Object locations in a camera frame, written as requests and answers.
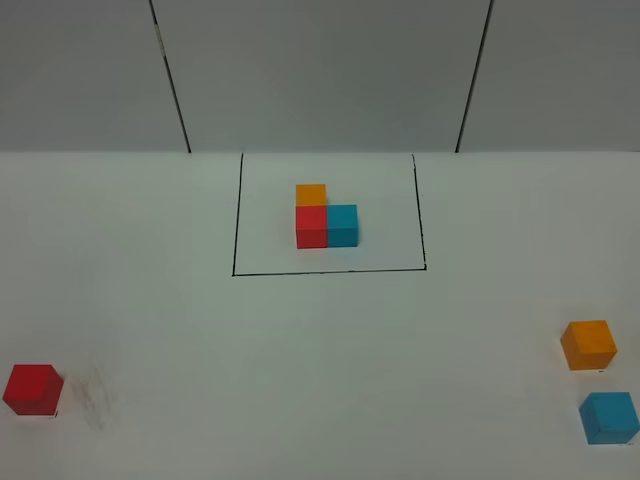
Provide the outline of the red template cube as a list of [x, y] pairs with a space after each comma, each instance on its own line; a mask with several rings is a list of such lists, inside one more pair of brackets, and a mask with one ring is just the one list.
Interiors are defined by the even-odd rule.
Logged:
[[295, 212], [296, 246], [298, 249], [328, 247], [327, 207], [297, 206]]

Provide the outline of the blue template cube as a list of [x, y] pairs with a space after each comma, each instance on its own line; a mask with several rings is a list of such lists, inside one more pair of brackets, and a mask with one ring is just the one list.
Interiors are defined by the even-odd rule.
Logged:
[[357, 247], [359, 220], [357, 206], [327, 206], [327, 236], [329, 248]]

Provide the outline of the orange template cube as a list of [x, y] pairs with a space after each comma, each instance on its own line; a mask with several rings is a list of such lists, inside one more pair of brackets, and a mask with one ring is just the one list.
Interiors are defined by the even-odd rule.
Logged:
[[324, 206], [327, 204], [325, 184], [297, 184], [296, 206]]

